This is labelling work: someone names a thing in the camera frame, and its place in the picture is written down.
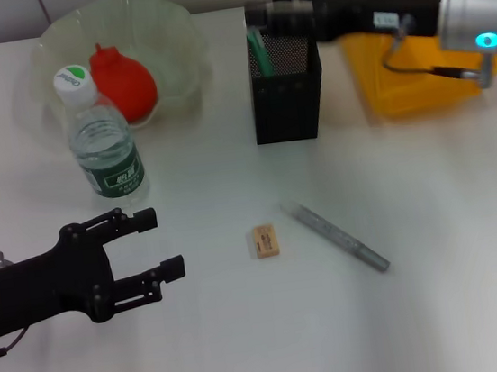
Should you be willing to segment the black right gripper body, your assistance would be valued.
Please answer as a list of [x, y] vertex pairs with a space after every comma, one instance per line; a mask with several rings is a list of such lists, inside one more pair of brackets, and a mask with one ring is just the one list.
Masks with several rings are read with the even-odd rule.
[[404, 16], [409, 36], [436, 34], [441, 0], [311, 0], [317, 41], [351, 33], [391, 34]]

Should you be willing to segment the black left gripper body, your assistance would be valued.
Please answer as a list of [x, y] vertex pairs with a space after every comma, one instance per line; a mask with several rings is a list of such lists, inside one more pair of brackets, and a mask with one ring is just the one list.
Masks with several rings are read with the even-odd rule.
[[0, 269], [0, 337], [71, 311], [109, 321], [113, 284], [104, 244], [63, 228], [51, 250]]

